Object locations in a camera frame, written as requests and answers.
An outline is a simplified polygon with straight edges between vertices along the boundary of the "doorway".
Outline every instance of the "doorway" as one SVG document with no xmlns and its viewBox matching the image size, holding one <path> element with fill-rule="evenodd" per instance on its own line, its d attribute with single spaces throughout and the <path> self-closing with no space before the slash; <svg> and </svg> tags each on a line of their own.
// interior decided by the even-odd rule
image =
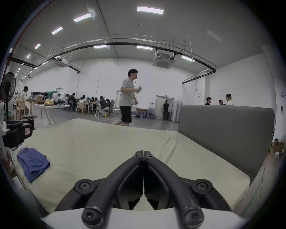
<svg viewBox="0 0 286 229">
<path fill-rule="evenodd" d="M 168 111 L 170 112 L 169 120 L 171 120 L 174 98 L 160 96 L 160 95 L 156 95 L 156 101 L 155 101 L 154 113 L 157 115 L 157 119 L 163 119 L 163 104 L 165 103 L 166 100 L 167 103 L 169 104 L 168 108 Z"/>
</svg>

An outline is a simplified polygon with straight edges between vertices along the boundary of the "black shorts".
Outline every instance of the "black shorts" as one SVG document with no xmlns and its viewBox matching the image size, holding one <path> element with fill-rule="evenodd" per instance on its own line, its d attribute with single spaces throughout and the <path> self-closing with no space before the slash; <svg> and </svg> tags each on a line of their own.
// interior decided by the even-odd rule
<svg viewBox="0 0 286 229">
<path fill-rule="evenodd" d="M 121 110 L 121 120 L 124 123 L 131 123 L 132 122 L 132 112 L 131 112 L 131 108 L 130 106 L 120 106 L 120 110 Z"/>
</svg>

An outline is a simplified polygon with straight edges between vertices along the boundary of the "mattress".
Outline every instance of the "mattress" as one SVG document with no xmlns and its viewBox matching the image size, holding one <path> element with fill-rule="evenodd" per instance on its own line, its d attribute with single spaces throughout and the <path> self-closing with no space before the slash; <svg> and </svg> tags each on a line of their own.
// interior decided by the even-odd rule
<svg viewBox="0 0 286 229">
<path fill-rule="evenodd" d="M 18 164 L 18 150 L 10 150 L 24 188 L 49 213 L 78 180 L 105 178 L 138 150 L 150 151 L 180 177 L 211 181 L 232 209 L 249 187 L 250 178 L 245 173 L 176 131 L 73 119 L 33 131 L 25 144 L 51 162 L 40 177 L 29 183 Z M 140 201 L 136 210 L 149 210 L 148 206 Z"/>
</svg>

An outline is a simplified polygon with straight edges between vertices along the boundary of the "floor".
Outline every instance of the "floor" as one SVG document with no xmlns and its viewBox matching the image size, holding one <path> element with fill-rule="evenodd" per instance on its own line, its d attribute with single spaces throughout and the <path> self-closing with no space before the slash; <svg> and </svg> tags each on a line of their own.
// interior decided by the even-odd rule
<svg viewBox="0 0 286 229">
<path fill-rule="evenodd" d="M 121 116 L 118 114 L 114 114 L 113 117 L 97 117 L 91 114 L 76 114 L 74 111 L 72 112 L 64 109 L 51 109 L 47 111 L 48 114 L 51 112 L 57 124 L 76 118 L 114 124 L 121 118 Z M 40 109 L 34 107 L 33 115 L 37 115 L 37 118 L 34 119 L 35 129 L 48 126 L 48 119 L 44 111 L 42 113 L 43 118 L 41 119 Z M 130 123 L 130 126 L 147 129 L 177 131 L 179 124 L 173 123 L 171 121 L 138 119 L 132 117 L 132 123 Z M 259 209 L 259 207 L 265 202 L 268 195 L 270 194 L 273 185 L 275 184 L 279 175 L 279 169 L 282 165 L 283 159 L 284 158 L 274 154 L 267 154 L 265 162 L 262 165 L 258 175 L 250 185 L 245 197 L 235 206 L 233 212 L 244 218 L 249 218 L 256 213 L 257 209 Z"/>
</svg>

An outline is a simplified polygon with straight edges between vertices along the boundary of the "white shirt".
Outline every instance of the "white shirt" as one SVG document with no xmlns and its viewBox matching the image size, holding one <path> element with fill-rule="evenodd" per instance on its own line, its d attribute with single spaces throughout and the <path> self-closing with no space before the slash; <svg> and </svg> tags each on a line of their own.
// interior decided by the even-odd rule
<svg viewBox="0 0 286 229">
<path fill-rule="evenodd" d="M 26 101 L 26 93 L 24 91 L 21 92 L 19 96 L 19 101 L 20 102 L 25 102 Z"/>
<path fill-rule="evenodd" d="M 83 103 L 85 101 L 86 101 L 86 99 L 84 98 L 84 99 L 80 99 L 78 102 Z"/>
<path fill-rule="evenodd" d="M 227 101 L 226 105 L 227 105 L 227 106 L 233 106 L 232 100 Z"/>
</svg>

